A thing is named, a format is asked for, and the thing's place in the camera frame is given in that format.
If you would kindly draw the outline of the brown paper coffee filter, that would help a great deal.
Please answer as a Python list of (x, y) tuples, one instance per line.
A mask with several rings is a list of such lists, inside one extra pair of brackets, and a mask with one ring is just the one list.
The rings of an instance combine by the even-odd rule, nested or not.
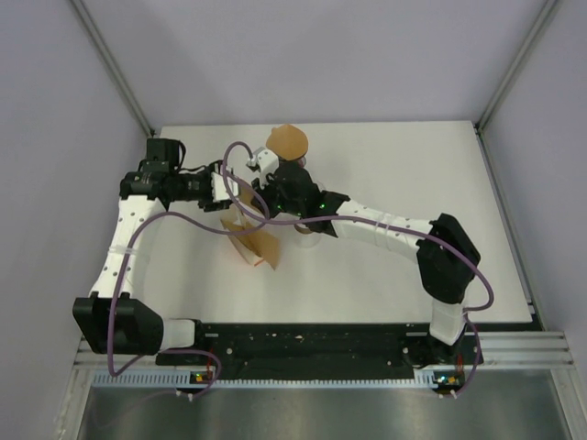
[(285, 124), (274, 127), (265, 146), (282, 160), (299, 160), (308, 151), (308, 138), (304, 131), (296, 126)]

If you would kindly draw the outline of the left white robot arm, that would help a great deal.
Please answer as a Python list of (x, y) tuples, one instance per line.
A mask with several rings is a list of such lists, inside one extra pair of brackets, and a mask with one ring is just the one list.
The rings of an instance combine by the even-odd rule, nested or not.
[(186, 169), (185, 153), (180, 140), (150, 138), (145, 158), (119, 185), (116, 230), (104, 266), (89, 295), (72, 307), (83, 337), (97, 354), (145, 356), (175, 348), (192, 364), (207, 355), (199, 321), (163, 318), (142, 301), (159, 221), (171, 203), (195, 202), (206, 212), (231, 205), (220, 161)]

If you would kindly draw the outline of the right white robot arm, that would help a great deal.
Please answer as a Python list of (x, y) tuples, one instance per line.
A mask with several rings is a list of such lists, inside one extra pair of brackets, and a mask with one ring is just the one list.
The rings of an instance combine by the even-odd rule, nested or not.
[(460, 353), (465, 293), (481, 254), (454, 216), (417, 220), (371, 209), (346, 194), (321, 189), (296, 162), (280, 161), (267, 170), (252, 163), (247, 167), (259, 174), (251, 185), (271, 219), (290, 215), (311, 234), (358, 240), (412, 260), (432, 297), (430, 356), (447, 363)]

